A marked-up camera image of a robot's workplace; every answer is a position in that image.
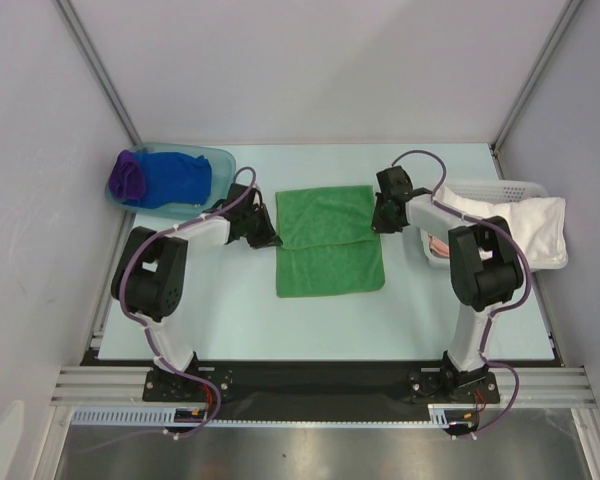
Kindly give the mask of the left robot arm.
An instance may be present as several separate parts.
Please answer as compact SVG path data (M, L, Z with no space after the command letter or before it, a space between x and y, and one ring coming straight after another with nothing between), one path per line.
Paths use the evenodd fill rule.
M168 372L165 388L179 400L191 399L200 388L199 374L189 369L195 351L174 317L184 294L187 260L240 239L253 249L282 244L259 188L234 182L227 198L196 218L163 231L136 227L124 245L111 296L140 326L154 364Z

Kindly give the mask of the green microfibre towel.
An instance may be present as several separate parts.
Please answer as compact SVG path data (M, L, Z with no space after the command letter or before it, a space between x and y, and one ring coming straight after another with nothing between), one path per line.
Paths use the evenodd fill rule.
M310 298L373 292L385 284L370 185L276 194L276 293Z

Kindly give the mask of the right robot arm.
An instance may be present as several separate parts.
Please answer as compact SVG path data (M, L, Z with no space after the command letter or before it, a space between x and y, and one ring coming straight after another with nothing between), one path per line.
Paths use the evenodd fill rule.
M414 188L400 166L376 174L379 192L372 230L379 234L415 226L446 241L452 289L460 302L454 337L443 353L440 388L451 401L473 394L488 372L486 345L493 317L525 281L519 248L508 223L480 219L448 206L426 188Z

